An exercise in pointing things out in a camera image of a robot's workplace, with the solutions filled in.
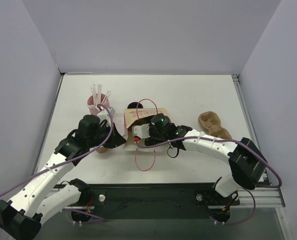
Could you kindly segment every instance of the pink wire loop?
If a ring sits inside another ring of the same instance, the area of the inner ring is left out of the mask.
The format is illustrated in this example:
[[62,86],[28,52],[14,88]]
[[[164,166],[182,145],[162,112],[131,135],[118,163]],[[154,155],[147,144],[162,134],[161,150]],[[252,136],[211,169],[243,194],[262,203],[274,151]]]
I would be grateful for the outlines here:
[[154,161],[153,161],[152,166],[150,166],[148,169],[141,169],[139,167],[139,165],[138,165],[138,161],[137,161],[138,150],[136,149],[136,151],[135,151],[135,164],[136,164],[136,167],[137,167],[138,170],[140,170],[141,172],[147,172],[147,171],[149,171],[149,170],[151,170],[153,168],[153,166],[155,164],[155,160],[157,158],[157,153],[155,152],[155,150],[153,150],[153,151],[154,151]]
[[139,117],[139,113],[138,113],[139,104],[140,104],[140,102],[142,102],[142,101],[144,101],[144,100],[148,100],[148,101],[152,102],[152,103],[154,104],[155,108],[156,108],[156,114],[159,114],[158,107],[157,107],[157,105],[155,104],[155,102],[153,102],[153,101],[152,101],[151,99],[149,99],[149,98],[143,98],[143,99],[140,100],[140,101],[137,103],[137,105],[136,105],[136,116],[137,116],[137,119],[140,119],[140,117]]

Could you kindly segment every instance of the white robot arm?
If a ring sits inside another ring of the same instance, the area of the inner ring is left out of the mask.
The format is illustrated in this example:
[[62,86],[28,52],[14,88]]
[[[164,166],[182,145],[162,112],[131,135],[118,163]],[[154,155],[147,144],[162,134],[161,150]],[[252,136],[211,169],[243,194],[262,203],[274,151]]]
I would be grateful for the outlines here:
[[[224,198],[241,188],[253,190],[266,168],[251,152],[235,142],[206,135],[188,126],[175,126],[163,113],[155,115],[150,124],[133,126],[132,134],[136,142],[139,138],[145,139],[145,146],[137,144],[140,148],[169,143],[175,148],[200,152],[229,164],[231,173],[221,177],[215,185],[215,191]],[[266,162],[250,139],[243,137],[240,142]]]
[[47,163],[40,170],[44,172],[34,177],[16,195],[7,202],[0,200],[0,228],[17,240],[33,239],[45,223],[54,214],[76,202],[87,203],[92,197],[91,188],[79,179],[69,182],[61,191],[46,198],[47,194],[71,171],[91,148],[98,146],[108,138],[105,148],[116,148],[126,140],[118,133],[107,117],[85,115],[73,130],[56,147]]

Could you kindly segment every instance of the white table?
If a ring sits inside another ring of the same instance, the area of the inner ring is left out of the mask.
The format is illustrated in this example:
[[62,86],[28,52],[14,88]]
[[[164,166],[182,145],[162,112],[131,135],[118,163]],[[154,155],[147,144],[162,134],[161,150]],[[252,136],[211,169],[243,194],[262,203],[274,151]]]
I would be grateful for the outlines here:
[[[55,147],[78,127],[84,115],[90,114],[87,99],[93,82],[111,90],[110,105],[115,108],[114,122],[124,133],[124,110],[131,102],[150,98],[158,107],[167,109],[176,125],[202,130],[198,116],[214,111],[236,140],[250,138],[239,98],[230,75],[78,75],[66,74],[62,79],[50,126],[40,155],[38,170],[47,162]],[[149,101],[145,108],[154,107]],[[141,152],[138,164],[145,169],[152,164],[152,153]],[[139,183],[211,183],[230,172],[230,167],[213,157],[180,151],[172,159],[166,152],[156,156],[154,167],[141,172],[135,165],[135,152],[123,146],[104,154],[85,157],[61,181],[79,178],[88,184]]]

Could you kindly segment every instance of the pink container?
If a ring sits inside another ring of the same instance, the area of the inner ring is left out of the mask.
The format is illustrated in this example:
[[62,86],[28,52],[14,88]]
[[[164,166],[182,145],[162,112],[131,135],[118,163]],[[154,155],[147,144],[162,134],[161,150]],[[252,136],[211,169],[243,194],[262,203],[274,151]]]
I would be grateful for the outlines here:
[[[101,97],[100,97],[100,100],[102,101],[105,98],[105,96],[106,95],[102,93],[101,94]],[[89,109],[90,113],[92,115],[95,115],[96,116],[99,113],[99,110],[97,110],[95,108],[89,107],[90,105],[94,105],[94,100],[93,100],[93,96],[92,95],[87,100],[87,106],[88,106],[88,109]],[[110,100],[109,99],[107,99],[107,102],[106,102],[106,104],[104,106],[107,107],[107,108],[110,107]]]

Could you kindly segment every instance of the gray wall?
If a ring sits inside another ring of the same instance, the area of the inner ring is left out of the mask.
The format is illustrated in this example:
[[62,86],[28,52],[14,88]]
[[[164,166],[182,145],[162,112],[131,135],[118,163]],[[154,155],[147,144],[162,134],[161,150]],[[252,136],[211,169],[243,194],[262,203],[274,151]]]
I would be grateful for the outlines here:
[[297,0],[281,2],[240,82],[260,148],[283,179],[297,240]]
[[280,0],[23,0],[61,72],[236,74]]
[[0,0],[0,193],[32,174],[59,80],[23,3]]

